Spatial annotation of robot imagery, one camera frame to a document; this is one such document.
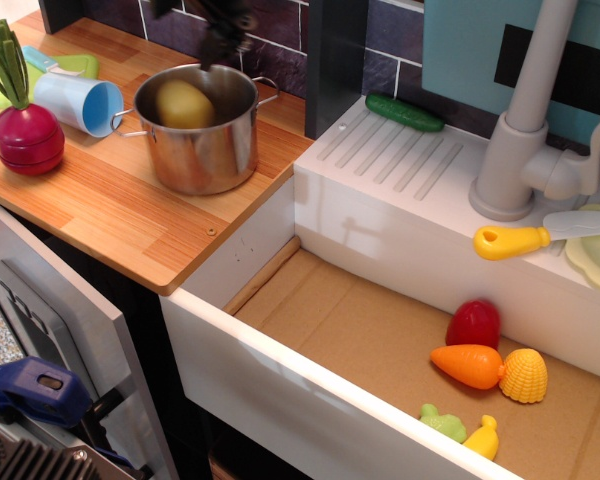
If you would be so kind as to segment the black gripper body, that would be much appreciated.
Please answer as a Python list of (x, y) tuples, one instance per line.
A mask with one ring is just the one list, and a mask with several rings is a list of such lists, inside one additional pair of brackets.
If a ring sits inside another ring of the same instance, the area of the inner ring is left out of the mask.
[(244, 50), (247, 34), (256, 29), (256, 15), (248, 1), (188, 0), (182, 4), (207, 22), (203, 39), (208, 34), (225, 38), (230, 53)]

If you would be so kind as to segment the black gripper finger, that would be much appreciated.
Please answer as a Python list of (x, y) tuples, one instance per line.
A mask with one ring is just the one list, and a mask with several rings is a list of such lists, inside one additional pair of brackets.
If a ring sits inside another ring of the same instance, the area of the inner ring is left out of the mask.
[(209, 71), (214, 64), (223, 61), (229, 54), (230, 43), (225, 38), (206, 35), (201, 45), (200, 69)]

